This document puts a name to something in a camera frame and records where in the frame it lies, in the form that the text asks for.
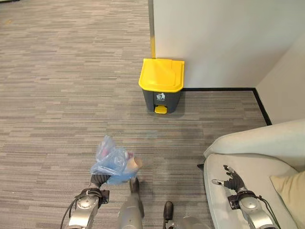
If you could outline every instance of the plastic bag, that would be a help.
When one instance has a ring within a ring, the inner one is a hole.
[[[111,175],[107,184],[120,184],[135,177],[142,161],[128,153],[123,147],[116,147],[111,137],[105,136],[96,151],[96,163],[91,174]]]

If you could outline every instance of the sofa armrest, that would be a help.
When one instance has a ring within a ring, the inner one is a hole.
[[[277,157],[297,171],[305,170],[305,119],[222,136],[204,152],[262,154]]]

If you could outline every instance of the yellow lid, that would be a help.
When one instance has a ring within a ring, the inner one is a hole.
[[[146,91],[178,92],[183,88],[184,61],[144,59],[139,85]]]

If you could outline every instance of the beige pillow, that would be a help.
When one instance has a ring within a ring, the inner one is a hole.
[[[305,171],[289,177],[270,177],[299,229],[305,229]]]

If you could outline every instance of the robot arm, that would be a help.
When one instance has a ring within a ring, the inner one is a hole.
[[[102,204],[109,201],[109,191],[100,190],[110,176],[92,175],[89,187],[84,189],[69,205],[63,219],[69,211],[69,223],[66,229],[91,229],[93,219]],[[142,229],[142,218],[144,217],[143,204],[139,197],[140,184],[138,178],[130,179],[131,194],[122,205],[118,215],[118,229],[135,228]],[[75,205],[75,211],[71,216],[71,209]]]
[[[74,201],[69,205],[61,221],[61,229],[64,218],[69,211],[69,223],[66,229],[91,229],[93,218],[101,204],[107,204],[109,201],[109,191],[100,190],[110,176],[92,175],[89,187],[84,189]],[[71,216],[71,209],[75,205],[75,211]]]
[[[250,229],[279,229],[277,223],[273,223],[269,215],[262,209],[261,203],[254,192],[248,190],[244,185],[242,178],[229,166],[224,165],[227,175],[231,178],[227,181],[212,180],[213,184],[222,185],[236,192],[236,195],[228,197],[232,210],[240,209],[243,217],[248,221]]]

